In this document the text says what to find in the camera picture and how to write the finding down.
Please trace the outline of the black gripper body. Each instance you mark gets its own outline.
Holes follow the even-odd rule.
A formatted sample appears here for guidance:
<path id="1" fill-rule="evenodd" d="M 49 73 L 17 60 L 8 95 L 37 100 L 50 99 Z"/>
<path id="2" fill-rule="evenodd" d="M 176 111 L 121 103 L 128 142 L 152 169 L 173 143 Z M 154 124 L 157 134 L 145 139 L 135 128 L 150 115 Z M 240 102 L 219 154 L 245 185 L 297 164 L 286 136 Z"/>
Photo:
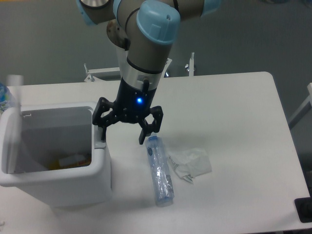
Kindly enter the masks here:
<path id="1" fill-rule="evenodd" d="M 114 101 L 113 112 L 121 122 L 138 123 L 140 119 L 147 116 L 155 93 L 156 89 L 145 92 L 132 87 L 122 78 L 117 98 Z"/>

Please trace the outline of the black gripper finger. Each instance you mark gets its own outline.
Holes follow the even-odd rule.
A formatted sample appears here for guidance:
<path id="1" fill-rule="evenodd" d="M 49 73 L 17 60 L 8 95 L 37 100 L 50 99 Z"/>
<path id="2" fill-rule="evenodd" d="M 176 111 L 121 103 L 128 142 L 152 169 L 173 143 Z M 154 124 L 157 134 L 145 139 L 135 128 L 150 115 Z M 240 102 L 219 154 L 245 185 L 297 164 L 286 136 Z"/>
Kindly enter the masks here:
<path id="1" fill-rule="evenodd" d="M 106 140 L 107 128 L 119 122 L 121 115 L 121 108 L 115 101 L 110 102 L 104 97 L 99 98 L 92 115 L 92 124 L 102 129 L 101 141 Z"/>
<path id="2" fill-rule="evenodd" d="M 145 119 L 147 116 L 152 115 L 154 120 L 151 124 Z M 161 106 L 155 106 L 148 108 L 138 116 L 138 123 L 141 127 L 141 133 L 139 135 L 139 144 L 142 145 L 147 136 L 151 133 L 158 133 L 160 131 L 161 123 L 163 119 L 163 110 Z"/>

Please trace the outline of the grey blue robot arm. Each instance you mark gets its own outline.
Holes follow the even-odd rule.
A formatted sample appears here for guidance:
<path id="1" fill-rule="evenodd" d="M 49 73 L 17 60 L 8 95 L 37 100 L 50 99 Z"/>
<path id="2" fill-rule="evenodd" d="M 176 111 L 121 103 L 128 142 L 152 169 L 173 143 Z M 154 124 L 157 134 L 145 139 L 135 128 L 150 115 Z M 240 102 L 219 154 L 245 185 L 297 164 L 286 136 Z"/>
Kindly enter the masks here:
<path id="1" fill-rule="evenodd" d="M 112 23 L 110 41 L 124 52 L 116 100 L 101 97 L 92 123 L 102 130 L 117 122 L 137 123 L 143 143 L 161 127 L 162 108 L 151 104 L 180 23 L 216 11 L 221 1 L 78 0 L 76 4 L 86 24 Z"/>

